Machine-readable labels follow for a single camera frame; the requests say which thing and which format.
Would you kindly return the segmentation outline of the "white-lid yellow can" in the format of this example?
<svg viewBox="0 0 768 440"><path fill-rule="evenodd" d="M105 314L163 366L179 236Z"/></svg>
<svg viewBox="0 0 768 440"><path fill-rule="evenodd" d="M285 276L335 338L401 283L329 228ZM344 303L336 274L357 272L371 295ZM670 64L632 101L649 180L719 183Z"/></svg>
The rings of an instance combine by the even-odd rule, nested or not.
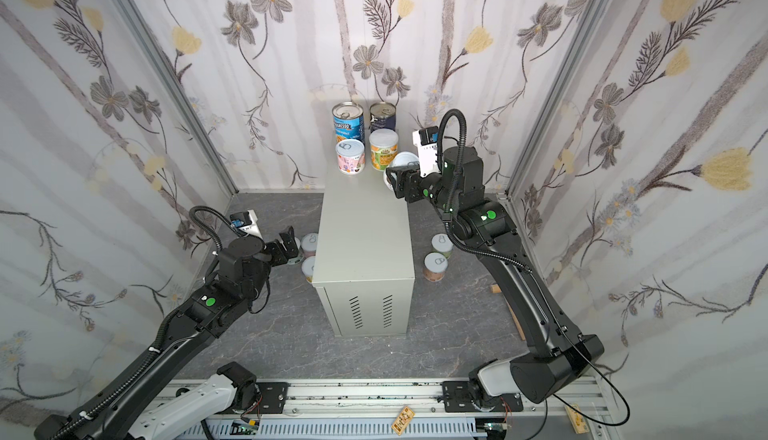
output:
<svg viewBox="0 0 768 440"><path fill-rule="evenodd" d="M313 280L315 261L316 261L316 257L315 256L310 256L310 257L305 258L303 260L302 264L301 264L302 273L303 273L305 279L309 283L311 283L312 280Z"/></svg>

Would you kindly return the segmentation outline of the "green orange label can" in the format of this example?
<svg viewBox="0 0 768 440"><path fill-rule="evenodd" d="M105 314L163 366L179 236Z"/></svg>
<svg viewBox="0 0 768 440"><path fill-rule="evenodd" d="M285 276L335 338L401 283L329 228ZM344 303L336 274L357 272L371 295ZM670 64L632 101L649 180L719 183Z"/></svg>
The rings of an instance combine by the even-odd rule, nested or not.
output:
<svg viewBox="0 0 768 440"><path fill-rule="evenodd" d="M398 154L399 136L395 130L380 128L371 132L369 144L372 166L384 171Z"/></svg>

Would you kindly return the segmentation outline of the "white-lid pink can front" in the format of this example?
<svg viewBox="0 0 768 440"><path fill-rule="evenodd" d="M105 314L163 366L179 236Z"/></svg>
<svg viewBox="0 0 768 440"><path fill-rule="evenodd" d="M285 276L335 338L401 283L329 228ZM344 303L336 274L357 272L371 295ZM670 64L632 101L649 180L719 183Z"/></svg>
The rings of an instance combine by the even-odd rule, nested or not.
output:
<svg viewBox="0 0 768 440"><path fill-rule="evenodd" d="M339 170L347 175L362 172L365 167L365 145L357 139L344 139L336 145Z"/></svg>

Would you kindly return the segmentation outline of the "dark can with gold lid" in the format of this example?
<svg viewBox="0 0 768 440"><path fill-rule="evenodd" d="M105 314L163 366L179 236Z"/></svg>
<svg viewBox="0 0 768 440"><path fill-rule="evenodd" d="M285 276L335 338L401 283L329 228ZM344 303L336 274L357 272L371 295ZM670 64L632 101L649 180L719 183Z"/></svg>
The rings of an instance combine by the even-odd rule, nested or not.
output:
<svg viewBox="0 0 768 440"><path fill-rule="evenodd" d="M396 106L389 102L376 102L370 106L370 130L396 130Z"/></svg>

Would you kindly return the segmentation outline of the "blue label soup can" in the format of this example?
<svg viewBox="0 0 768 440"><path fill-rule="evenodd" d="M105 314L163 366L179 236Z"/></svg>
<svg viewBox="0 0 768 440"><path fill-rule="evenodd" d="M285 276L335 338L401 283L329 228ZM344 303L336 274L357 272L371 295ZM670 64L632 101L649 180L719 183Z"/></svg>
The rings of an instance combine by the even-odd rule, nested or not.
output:
<svg viewBox="0 0 768 440"><path fill-rule="evenodd" d="M332 108L336 142L346 139L365 141L364 109L355 102L340 102Z"/></svg>

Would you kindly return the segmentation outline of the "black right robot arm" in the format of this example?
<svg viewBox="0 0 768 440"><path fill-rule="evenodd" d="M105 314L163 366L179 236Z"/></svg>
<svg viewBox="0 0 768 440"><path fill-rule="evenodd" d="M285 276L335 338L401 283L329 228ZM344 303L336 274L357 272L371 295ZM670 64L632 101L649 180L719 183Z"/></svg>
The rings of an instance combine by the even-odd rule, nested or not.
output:
<svg viewBox="0 0 768 440"><path fill-rule="evenodd" d="M474 369L467 401L477 410L490 410L520 394L541 404L595 370L604 345L597 335L583 333L558 305L531 264L511 215L486 196L483 161L467 144L464 114L448 110L427 138L436 148L436 171L423 175L416 167L390 167L388 182L398 198L428 201L453 246L482 263L515 313L528 346L524 354Z"/></svg>

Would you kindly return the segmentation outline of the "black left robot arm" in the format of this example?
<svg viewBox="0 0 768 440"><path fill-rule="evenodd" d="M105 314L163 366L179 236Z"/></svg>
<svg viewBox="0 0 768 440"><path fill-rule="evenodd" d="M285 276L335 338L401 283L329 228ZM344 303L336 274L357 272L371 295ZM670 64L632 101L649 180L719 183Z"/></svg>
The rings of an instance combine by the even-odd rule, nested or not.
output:
<svg viewBox="0 0 768 440"><path fill-rule="evenodd" d="M37 439L128 439L130 430L156 396L197 354L218 339L258 299L271 295L273 268L299 254L293 227L265 241L254 211L225 218L235 238L224 245L220 236L199 218L217 210L198 205L191 220L214 241L214 258L204 283L162 320L154 341L107 387L69 415L50 415L34 431Z"/></svg>

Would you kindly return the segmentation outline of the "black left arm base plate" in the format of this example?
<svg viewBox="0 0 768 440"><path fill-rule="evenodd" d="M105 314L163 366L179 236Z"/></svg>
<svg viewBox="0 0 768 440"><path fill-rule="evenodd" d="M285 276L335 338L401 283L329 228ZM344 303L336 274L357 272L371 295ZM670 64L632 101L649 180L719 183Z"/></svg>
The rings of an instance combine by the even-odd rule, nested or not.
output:
<svg viewBox="0 0 768 440"><path fill-rule="evenodd" d="M256 399L251 413L280 415L288 398L288 382L258 382Z"/></svg>

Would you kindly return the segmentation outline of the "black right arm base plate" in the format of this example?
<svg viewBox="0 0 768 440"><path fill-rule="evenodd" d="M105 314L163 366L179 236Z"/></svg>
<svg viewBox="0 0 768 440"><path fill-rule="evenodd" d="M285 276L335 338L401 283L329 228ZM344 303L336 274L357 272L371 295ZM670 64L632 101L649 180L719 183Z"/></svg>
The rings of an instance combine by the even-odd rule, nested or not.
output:
<svg viewBox="0 0 768 440"><path fill-rule="evenodd" d="M447 380L441 383L446 413L516 413L524 410L519 393L489 396L472 380Z"/></svg>

